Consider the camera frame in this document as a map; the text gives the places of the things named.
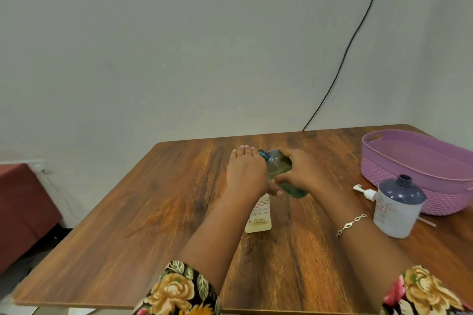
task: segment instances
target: purple basket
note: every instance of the purple basket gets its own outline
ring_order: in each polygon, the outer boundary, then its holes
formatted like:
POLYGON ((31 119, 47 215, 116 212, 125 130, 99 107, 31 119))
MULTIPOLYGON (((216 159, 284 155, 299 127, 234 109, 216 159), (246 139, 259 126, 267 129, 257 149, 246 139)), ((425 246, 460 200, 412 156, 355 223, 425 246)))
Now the purple basket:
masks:
POLYGON ((383 130, 363 136, 361 173, 372 184, 410 175, 427 201, 422 213, 448 215, 473 196, 473 152, 416 132, 383 130))

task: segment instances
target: wood grain surface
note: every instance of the wood grain surface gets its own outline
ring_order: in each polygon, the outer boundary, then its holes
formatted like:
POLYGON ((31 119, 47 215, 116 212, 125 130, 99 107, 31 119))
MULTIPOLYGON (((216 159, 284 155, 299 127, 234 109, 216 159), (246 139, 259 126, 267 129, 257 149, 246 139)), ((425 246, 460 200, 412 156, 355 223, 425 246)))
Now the wood grain surface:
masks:
MULTIPOLYGON (((274 133, 157 144, 15 289, 20 305, 133 308, 198 228, 226 186, 230 152, 241 144, 310 152, 346 195, 373 216, 352 186, 361 138, 408 125, 274 133)), ((271 198, 272 229, 244 233, 221 300, 224 312, 373 313, 335 229, 310 196, 271 198)), ((473 211, 425 218, 396 243, 473 304, 473 211)))

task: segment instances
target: sleeve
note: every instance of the sleeve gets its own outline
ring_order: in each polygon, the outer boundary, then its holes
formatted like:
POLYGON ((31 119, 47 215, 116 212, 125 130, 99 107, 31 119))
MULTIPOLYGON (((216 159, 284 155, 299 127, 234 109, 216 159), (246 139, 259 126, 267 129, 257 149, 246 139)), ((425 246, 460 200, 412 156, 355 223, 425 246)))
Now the sleeve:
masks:
POLYGON ((191 266, 170 262, 133 315, 219 315, 222 306, 212 285, 191 266))
POLYGON ((393 283, 380 315, 473 315, 469 306, 420 265, 415 265, 393 283))

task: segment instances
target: red cloth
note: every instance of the red cloth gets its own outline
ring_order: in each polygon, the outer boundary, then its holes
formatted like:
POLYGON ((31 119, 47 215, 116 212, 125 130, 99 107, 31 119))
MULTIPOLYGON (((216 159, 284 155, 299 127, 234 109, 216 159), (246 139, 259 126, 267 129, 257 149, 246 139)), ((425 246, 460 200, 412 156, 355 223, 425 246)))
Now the red cloth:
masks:
POLYGON ((0 274, 61 219, 28 165, 0 165, 0 274))

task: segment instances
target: black cable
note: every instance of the black cable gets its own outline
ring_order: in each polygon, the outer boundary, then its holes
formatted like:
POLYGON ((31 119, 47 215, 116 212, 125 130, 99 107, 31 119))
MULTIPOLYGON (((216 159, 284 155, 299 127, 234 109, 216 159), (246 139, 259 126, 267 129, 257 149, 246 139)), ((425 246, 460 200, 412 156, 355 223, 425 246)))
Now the black cable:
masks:
POLYGON ((312 119, 315 117, 315 115, 317 115, 317 112, 319 112, 320 108, 322 107, 323 103, 325 102, 325 100, 327 99, 327 96, 330 94, 330 91, 332 91, 332 88, 334 87, 334 84, 335 84, 335 81, 338 79, 338 75, 340 74, 340 70, 341 70, 341 67, 343 66, 343 63, 345 62, 345 57, 347 56, 347 52, 348 50, 350 49, 350 46, 352 45, 352 41, 353 39, 356 37, 356 34, 358 33, 358 30, 361 28, 361 26, 363 25, 363 23, 365 22, 365 19, 366 19, 366 16, 368 15, 368 12, 370 11, 371 9, 371 5, 373 4, 373 1, 374 0, 371 0, 370 1, 370 4, 368 5, 368 9, 366 9, 366 13, 365 15, 363 16, 363 19, 361 20, 361 23, 358 25, 355 33, 353 34, 352 38, 350 39, 350 42, 348 43, 348 46, 347 48, 345 49, 345 54, 343 54, 343 58, 340 62, 340 66, 338 68, 338 71, 337 71, 337 74, 335 75, 335 78, 334 80, 332 81, 332 85, 330 85, 327 93, 325 94, 325 96, 323 97, 323 100, 322 102, 319 104, 319 107, 317 107, 316 111, 314 112, 314 114, 312 115, 312 117, 310 118, 309 122, 307 122, 304 126, 304 128, 302 129, 303 131, 305 131, 305 129, 307 128, 307 126, 309 126, 309 123, 310 121, 312 121, 312 119))

